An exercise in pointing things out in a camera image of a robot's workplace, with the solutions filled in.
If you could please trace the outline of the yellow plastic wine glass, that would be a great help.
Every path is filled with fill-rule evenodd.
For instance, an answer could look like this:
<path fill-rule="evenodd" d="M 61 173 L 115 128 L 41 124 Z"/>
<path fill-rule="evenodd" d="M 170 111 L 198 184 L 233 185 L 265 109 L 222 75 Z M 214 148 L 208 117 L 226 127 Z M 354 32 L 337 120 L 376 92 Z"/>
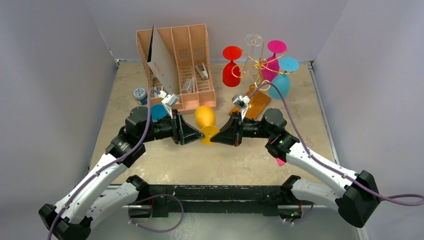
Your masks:
<path fill-rule="evenodd" d="M 214 145 L 215 143 L 211 142 L 211 138 L 220 131 L 216 127 L 214 110 L 210 106 L 202 105 L 195 110 L 194 118 L 200 132 L 204 135 L 200 142 L 205 145 Z"/>

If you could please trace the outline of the blue plastic wine glass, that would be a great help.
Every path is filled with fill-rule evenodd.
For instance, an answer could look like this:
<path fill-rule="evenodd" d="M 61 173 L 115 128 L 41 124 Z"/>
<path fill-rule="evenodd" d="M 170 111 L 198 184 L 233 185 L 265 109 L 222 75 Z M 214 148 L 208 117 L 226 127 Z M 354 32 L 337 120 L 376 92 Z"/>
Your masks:
<path fill-rule="evenodd" d="M 168 115 L 167 110 L 161 103 L 152 105 L 150 110 L 151 110 L 151 119 L 153 122 L 157 122 L 163 117 Z"/>

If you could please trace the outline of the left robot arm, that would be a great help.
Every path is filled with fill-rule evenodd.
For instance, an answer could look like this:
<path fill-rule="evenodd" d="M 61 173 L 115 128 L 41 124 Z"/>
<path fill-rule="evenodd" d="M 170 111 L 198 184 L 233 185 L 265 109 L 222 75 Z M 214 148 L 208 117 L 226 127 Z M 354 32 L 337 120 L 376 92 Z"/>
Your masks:
<path fill-rule="evenodd" d="M 146 142 L 172 138 L 176 144 L 186 145 L 205 137 L 186 123 L 176 109 L 156 122 L 151 120 L 149 108 L 133 108 L 125 125 L 87 176 L 57 203 L 46 203 L 40 208 L 38 214 L 49 230 L 48 239 L 55 236 L 59 240 L 85 240 L 119 208 L 133 202 L 146 203 L 149 185 L 135 175 L 102 196 L 108 186 L 145 153 Z"/>

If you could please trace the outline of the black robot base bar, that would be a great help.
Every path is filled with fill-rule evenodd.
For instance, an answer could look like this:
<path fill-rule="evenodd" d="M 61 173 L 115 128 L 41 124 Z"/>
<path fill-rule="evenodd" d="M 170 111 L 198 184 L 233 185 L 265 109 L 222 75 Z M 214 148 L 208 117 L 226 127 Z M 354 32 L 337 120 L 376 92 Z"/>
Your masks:
<path fill-rule="evenodd" d="M 303 214 L 302 200 L 290 192 L 298 176 L 282 185 L 170 185 L 149 184 L 137 175 L 126 182 L 135 186 L 132 205 L 141 205 L 154 218 L 170 213 L 261 214 L 294 221 Z"/>

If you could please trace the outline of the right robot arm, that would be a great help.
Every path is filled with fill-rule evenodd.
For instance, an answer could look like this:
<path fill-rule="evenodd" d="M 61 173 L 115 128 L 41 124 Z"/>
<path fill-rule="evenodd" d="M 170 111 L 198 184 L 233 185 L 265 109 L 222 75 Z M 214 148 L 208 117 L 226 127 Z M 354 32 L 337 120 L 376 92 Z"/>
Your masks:
<path fill-rule="evenodd" d="M 241 118 L 233 112 L 227 123 L 211 142 L 239 146 L 243 138 L 267 139 L 265 148 L 276 159 L 296 166 L 321 183 L 310 183 L 294 177 L 294 182 L 281 189 L 280 196 L 288 204 L 306 200 L 334 209 L 349 224 L 363 228 L 380 204 L 377 196 L 362 187 L 377 192 L 374 176 L 366 170 L 357 173 L 317 154 L 286 130 L 287 121 L 277 108 L 265 111 L 260 121 Z"/>

